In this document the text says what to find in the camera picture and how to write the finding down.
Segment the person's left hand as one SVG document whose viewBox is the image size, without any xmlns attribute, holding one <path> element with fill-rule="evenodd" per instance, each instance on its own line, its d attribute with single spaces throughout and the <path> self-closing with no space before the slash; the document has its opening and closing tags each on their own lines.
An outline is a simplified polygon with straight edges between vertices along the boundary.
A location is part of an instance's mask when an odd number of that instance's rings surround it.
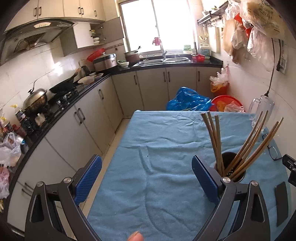
<svg viewBox="0 0 296 241">
<path fill-rule="evenodd" d="M 136 231 L 128 237 L 127 241 L 144 241 L 144 237 L 139 231 Z"/>
</svg>

